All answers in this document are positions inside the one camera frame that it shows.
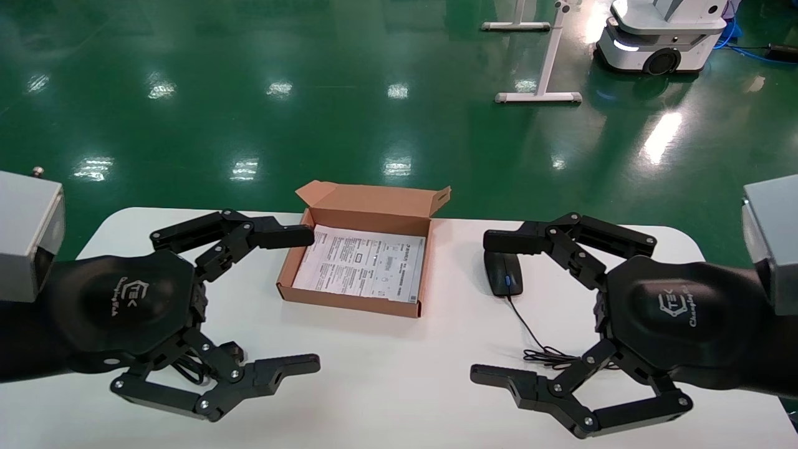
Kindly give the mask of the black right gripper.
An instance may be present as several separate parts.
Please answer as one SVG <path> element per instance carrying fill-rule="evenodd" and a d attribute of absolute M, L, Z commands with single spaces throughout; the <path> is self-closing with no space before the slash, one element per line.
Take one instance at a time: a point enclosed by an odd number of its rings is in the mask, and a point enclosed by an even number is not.
<path fill-rule="evenodd" d="M 578 213 L 525 221 L 515 231 L 487 230 L 488 252 L 547 254 L 587 289 L 604 291 L 600 332 L 606 339 L 553 380 L 532 370 L 474 364 L 471 381 L 507 389 L 519 409 L 551 415 L 576 438 L 666 423 L 688 413 L 693 401 L 673 381 L 740 389 L 754 346 L 774 319 L 758 276 L 707 262 L 661 263 L 650 259 L 655 246 L 650 235 Z M 607 274 L 587 247 L 627 261 Z M 655 396 L 588 409 L 575 391 L 610 362 L 641 378 Z"/>

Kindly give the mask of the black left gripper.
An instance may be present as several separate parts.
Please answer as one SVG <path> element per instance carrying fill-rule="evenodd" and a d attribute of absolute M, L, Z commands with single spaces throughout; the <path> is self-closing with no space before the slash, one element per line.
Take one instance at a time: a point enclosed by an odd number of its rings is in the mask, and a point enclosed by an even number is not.
<path fill-rule="evenodd" d="M 222 210 L 160 228 L 150 241 L 156 252 L 146 256 L 77 259 L 58 263 L 49 275 L 44 316 L 65 347 L 71 372 L 99 374 L 142 363 L 112 381 L 111 392 L 130 403 L 210 422 L 242 401 L 274 395 L 288 376 L 319 372 L 316 354 L 243 364 L 240 347 L 214 345 L 197 329 L 208 304 L 202 282 L 216 281 L 256 248 L 311 246 L 309 225 L 285 226 L 273 216 Z M 211 247 L 196 258 L 196 268 L 176 255 L 206 244 Z M 155 368 L 148 362 L 163 367 L 190 353 L 209 367 L 209 378 L 216 381 L 212 389 L 197 394 L 147 380 Z"/>

